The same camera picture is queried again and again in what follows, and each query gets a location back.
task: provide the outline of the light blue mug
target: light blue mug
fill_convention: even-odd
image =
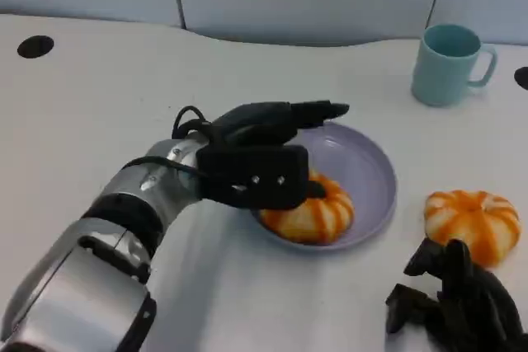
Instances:
[[[484,77],[469,80],[481,51],[492,55]],[[497,52],[483,45],[470,29],[458,25],[427,28],[420,42],[412,76],[412,94],[429,106],[449,106],[460,102],[471,87],[484,87],[497,66]]]

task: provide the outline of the white table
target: white table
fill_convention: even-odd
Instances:
[[[17,46],[49,35],[54,49],[23,59]],[[423,238],[433,190],[483,189],[523,218],[528,92],[514,71],[528,48],[497,47],[485,95],[450,109],[416,102],[416,40],[308,49],[212,40],[132,23],[0,17],[0,311],[26,272],[122,164],[170,134],[177,110],[213,119],[251,101],[330,99],[340,122],[370,136],[398,176],[398,208],[378,237],[330,256],[286,249],[246,213],[200,203],[172,225],[154,262],[158,317],[146,351],[427,351],[423,331],[384,336],[393,286],[434,293],[402,273]],[[528,237],[496,273],[528,326]]]

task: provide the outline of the pastry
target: pastry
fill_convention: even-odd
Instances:
[[[270,230],[292,242],[334,242],[351,226],[354,206],[336,181],[315,171],[310,171],[309,179],[324,188],[324,197],[308,198],[292,210],[261,210],[261,220]]]
[[[486,267],[503,260],[521,235],[513,205],[486,191],[437,191],[427,198],[424,217],[430,239],[442,245],[460,239],[472,260]]]

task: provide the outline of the black cable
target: black cable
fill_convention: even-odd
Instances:
[[[189,120],[178,127],[172,133],[173,139],[184,139],[190,131],[198,131],[203,134],[211,144],[221,144],[224,140],[218,130],[209,122],[203,120]]]
[[[201,121],[207,121],[204,117],[204,114],[193,105],[184,106],[181,108],[181,110],[178,112],[176,119],[174,120],[174,125],[172,126],[172,135],[176,133],[178,128],[180,128],[180,121],[182,121],[182,117],[185,115],[187,111],[192,111],[198,119]]]
[[[183,165],[183,164],[180,164],[179,162],[174,162],[172,160],[169,160],[168,158],[160,157],[160,156],[144,156],[144,157],[135,158],[134,160],[127,162],[121,169],[133,167],[134,165],[141,165],[141,164],[163,165],[164,167],[177,169],[178,171],[183,171],[193,176],[208,177],[204,172],[199,171],[196,168],[189,167],[188,165]]]

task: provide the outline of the lavender plate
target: lavender plate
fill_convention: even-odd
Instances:
[[[294,243],[263,228],[276,240],[305,250],[342,249],[364,241],[386,225],[396,207],[396,175],[381,148],[360,132],[335,123],[299,133],[291,141],[305,146],[310,166],[338,181],[356,209],[352,226],[330,245]]]

